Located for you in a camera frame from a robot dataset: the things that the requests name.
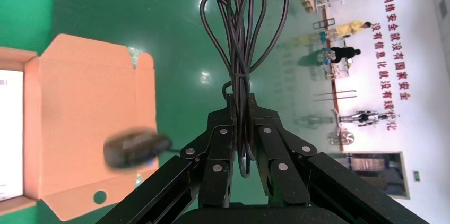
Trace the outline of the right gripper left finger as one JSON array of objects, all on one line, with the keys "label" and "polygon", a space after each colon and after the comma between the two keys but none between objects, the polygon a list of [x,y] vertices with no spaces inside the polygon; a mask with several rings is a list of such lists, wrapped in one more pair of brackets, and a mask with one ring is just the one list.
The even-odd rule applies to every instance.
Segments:
[{"label": "right gripper left finger", "polygon": [[209,113],[206,130],[145,179],[100,223],[214,223],[229,206],[235,157],[233,99]]}]

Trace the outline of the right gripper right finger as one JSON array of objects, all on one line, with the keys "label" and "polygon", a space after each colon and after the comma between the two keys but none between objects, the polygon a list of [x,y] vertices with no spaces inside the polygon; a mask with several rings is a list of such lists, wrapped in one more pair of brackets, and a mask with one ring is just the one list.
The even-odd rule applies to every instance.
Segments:
[{"label": "right gripper right finger", "polygon": [[378,188],[248,101],[255,158],[274,223],[423,223]]}]

